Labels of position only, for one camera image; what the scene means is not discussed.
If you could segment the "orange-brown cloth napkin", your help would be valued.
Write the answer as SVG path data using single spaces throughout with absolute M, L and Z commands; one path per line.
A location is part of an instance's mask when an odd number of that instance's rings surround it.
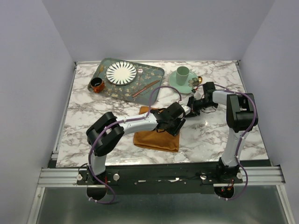
M 173 152 L 179 151 L 180 135 L 172 136 L 162 131 L 136 132 L 133 137 L 133 144 L 145 149 Z

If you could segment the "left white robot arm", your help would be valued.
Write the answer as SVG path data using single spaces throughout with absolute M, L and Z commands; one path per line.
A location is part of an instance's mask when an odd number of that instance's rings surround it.
M 93 184 L 103 181 L 106 156 L 123 136 L 143 131 L 166 131 L 177 136 L 190 111 L 190 107 L 175 102 L 167 108 L 150 109 L 132 117 L 118 118 L 112 112 L 105 113 L 86 131 L 87 142 L 91 146 L 87 164 L 88 180 Z

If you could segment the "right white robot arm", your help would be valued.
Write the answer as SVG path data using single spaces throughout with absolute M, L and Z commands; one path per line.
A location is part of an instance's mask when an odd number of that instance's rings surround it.
M 197 87 L 192 90 L 187 106 L 190 107 L 188 117 L 199 116 L 200 112 L 209 107 L 217 108 L 219 104 L 226 106 L 226 123 L 229 127 L 228 140 L 219 159 L 215 178 L 221 183 L 227 182 L 241 166 L 239 157 L 248 133 L 258 124 L 258 114 L 252 93 L 231 91 L 219 85 L 207 82 L 203 87 L 203 97 L 197 96 Z

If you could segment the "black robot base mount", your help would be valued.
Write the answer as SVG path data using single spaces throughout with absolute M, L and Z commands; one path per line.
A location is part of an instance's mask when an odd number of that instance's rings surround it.
M 218 162 L 106 166 L 97 177 L 121 194 L 184 194 L 231 192 L 243 183 L 238 167 L 221 168 Z

